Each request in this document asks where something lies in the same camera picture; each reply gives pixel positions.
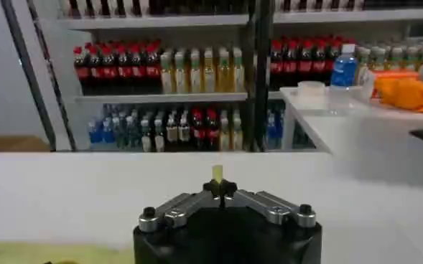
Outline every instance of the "red bottle cap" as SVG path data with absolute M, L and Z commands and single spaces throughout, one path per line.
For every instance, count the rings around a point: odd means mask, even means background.
M 74 54 L 82 54 L 82 47 L 75 47 Z
M 282 43 L 278 40 L 272 40 L 271 41 L 271 46 L 273 47 L 274 50 L 281 50 L 282 49 Z

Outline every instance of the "red bottle label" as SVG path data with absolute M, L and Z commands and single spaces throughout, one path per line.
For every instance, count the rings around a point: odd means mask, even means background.
M 130 78 L 133 77 L 133 68 L 132 67 L 119 67 L 118 74 L 120 77 Z
M 285 62 L 283 64 L 284 72 L 296 72 L 297 71 L 297 63 L 296 62 Z
M 270 71 L 274 73 L 280 73 L 283 71 L 283 63 L 282 62 L 273 62 L 270 64 Z
M 325 69 L 329 72 L 333 71 L 334 68 L 334 61 L 333 60 L 327 60 L 325 63 Z
M 159 77 L 160 69 L 157 66 L 147 66 L 147 76 L 149 77 Z
M 205 131 L 194 129 L 194 137 L 198 138 L 198 139 L 204 139 L 205 138 Z
M 146 76 L 146 68 L 143 66 L 134 66 L 133 67 L 134 77 L 144 77 Z
M 75 71 L 77 72 L 77 77 L 79 77 L 79 79 L 86 79 L 90 76 L 90 69 L 87 67 L 75 68 Z
M 104 67 L 104 77 L 105 78 L 117 77 L 117 67 Z
M 309 72 L 312 69 L 312 62 L 299 62 L 300 72 Z
M 326 62 L 325 61 L 313 62 L 312 69 L 315 72 L 322 72 L 322 71 L 325 70 L 325 67 L 326 67 Z

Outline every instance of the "bottle cap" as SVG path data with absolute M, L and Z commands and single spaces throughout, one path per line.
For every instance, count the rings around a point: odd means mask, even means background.
M 350 54 L 355 52 L 355 45 L 354 44 L 344 44 L 342 46 L 342 53 L 343 54 Z

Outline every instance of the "soda bottle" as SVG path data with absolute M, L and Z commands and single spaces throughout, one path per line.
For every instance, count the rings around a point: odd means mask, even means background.
M 192 112 L 192 125 L 194 133 L 195 148 L 197 150 L 205 149 L 205 124 L 203 123 L 203 114 L 200 110 L 194 109 Z
M 326 52 L 326 65 L 325 65 L 325 84 L 330 84 L 330 78 L 333 74 L 335 59 L 339 57 L 341 43 L 337 40 L 333 41 L 330 48 Z
M 88 93 L 90 81 L 90 68 L 87 66 L 87 59 L 82 53 L 82 47 L 74 48 L 74 68 L 79 78 L 84 94 Z
M 183 146 L 190 145 L 190 126 L 189 126 L 189 122 L 187 121 L 186 113 L 182 114 L 182 117 L 180 120 L 179 140 L 180 140 L 180 144 Z
M 206 111 L 206 123 L 207 123 L 207 140 L 208 140 L 208 150 L 209 151 L 218 151 L 219 150 L 219 125 L 218 117 L 216 112 L 213 109 L 208 109 Z
M 116 58 L 114 57 L 111 48 L 103 47 L 103 86 L 106 89 L 106 94 L 114 94 L 118 93 L 119 91 L 114 90 L 113 86 L 116 82 L 116 78 L 118 77 L 118 70 L 116 66 Z
M 309 40 L 304 43 L 297 70 L 299 71 L 299 81 L 312 79 L 312 43 Z
M 317 48 L 313 54 L 313 65 L 312 65 L 312 80 L 325 82 L 328 75 L 326 74 L 326 54 L 325 54 L 325 42 L 319 40 Z
M 101 93 L 102 81 L 104 76 L 103 67 L 101 65 L 101 57 L 96 46 L 90 47 L 90 57 L 88 58 L 88 67 L 91 73 L 91 87 L 93 93 Z
M 133 66 L 131 62 L 131 55 L 125 46 L 118 46 L 118 76 L 120 77 L 120 84 L 124 89 L 124 94 L 133 93 Z
M 133 86 L 136 89 L 144 86 L 144 79 L 146 77 L 146 65 L 137 44 L 131 46 L 131 63 L 133 67 Z
M 282 44 L 278 40 L 271 43 L 271 62 L 270 62 L 270 88 L 278 90 L 282 86 L 283 80 L 283 56 Z
M 144 116 L 141 121 L 141 133 L 142 150 L 144 152 L 152 152 L 151 133 L 149 127 L 149 119 L 147 116 Z
M 283 56 L 283 85 L 297 87 L 297 43 L 294 40 L 288 42 Z

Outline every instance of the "water bottle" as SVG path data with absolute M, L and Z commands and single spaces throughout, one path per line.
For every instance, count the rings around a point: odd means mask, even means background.
M 354 44 L 344 44 L 342 46 L 342 55 L 334 62 L 333 76 L 331 77 L 332 87 L 347 89 L 353 86 L 358 66 L 357 59 L 353 56 L 354 52 Z

